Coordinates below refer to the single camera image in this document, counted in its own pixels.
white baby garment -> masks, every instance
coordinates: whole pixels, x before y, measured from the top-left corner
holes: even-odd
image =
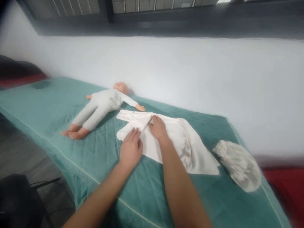
[[[93,93],[90,102],[80,111],[72,123],[92,131],[108,112],[119,109],[123,102],[133,107],[138,104],[117,89]]]
[[[255,191],[261,184],[261,172],[257,162],[247,150],[233,142],[220,140],[213,149],[231,178],[245,191]]]
[[[217,166],[220,164],[204,146],[199,135],[184,119],[174,119],[152,112],[121,110],[117,115],[117,119],[125,120],[129,123],[117,133],[117,138],[119,140],[124,140],[132,128],[139,128],[142,132],[140,138],[143,142],[143,154],[159,163],[162,163],[162,154],[159,143],[152,135],[148,126],[152,115],[160,117],[166,124],[168,136],[172,140],[188,173],[210,175],[219,174]]]

bed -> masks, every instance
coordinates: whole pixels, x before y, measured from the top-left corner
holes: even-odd
[[[117,139],[116,133],[127,122],[116,119],[119,111],[113,111],[83,140],[75,141],[59,132],[67,129],[86,105],[86,95],[103,89],[105,88],[82,81],[56,77],[0,91],[0,112],[41,146],[60,168],[73,192],[77,207],[117,164],[122,142]],[[220,139],[246,147],[225,117],[131,97],[144,105],[147,112],[186,119],[209,151]],[[121,108],[135,111],[127,104]],[[258,190],[246,193],[233,182],[223,166],[219,167],[219,171],[218,176],[190,175],[214,227],[290,227],[264,177]],[[161,164],[142,157],[103,225],[174,226],[166,202]]]

infant manikin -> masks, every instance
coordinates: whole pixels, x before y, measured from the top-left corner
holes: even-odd
[[[108,112],[118,110],[123,102],[139,111],[146,110],[144,106],[140,106],[127,94],[127,85],[124,82],[118,82],[114,84],[113,89],[86,96],[87,99],[91,99],[90,102],[72,121],[69,129],[60,134],[72,139],[82,139],[98,125]]]

doll leg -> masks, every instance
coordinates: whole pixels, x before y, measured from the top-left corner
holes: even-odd
[[[64,136],[69,136],[71,132],[77,132],[83,125],[83,123],[90,117],[90,115],[97,109],[97,103],[95,101],[90,101],[75,117],[69,126],[68,130],[60,132]]]
[[[107,109],[98,107],[96,111],[91,115],[91,117],[82,125],[82,128],[78,132],[72,132],[69,134],[69,137],[72,139],[82,139],[88,135],[94,128],[100,123],[100,121],[108,113]]]

red cushion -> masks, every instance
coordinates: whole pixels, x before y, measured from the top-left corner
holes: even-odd
[[[304,227],[304,169],[263,171],[274,188],[292,227]]]
[[[0,87],[4,89],[9,89],[17,86],[26,85],[29,83],[37,82],[44,80],[45,77],[43,74],[36,74],[31,76],[25,76],[22,78],[16,78],[16,79],[5,79],[0,80]]]

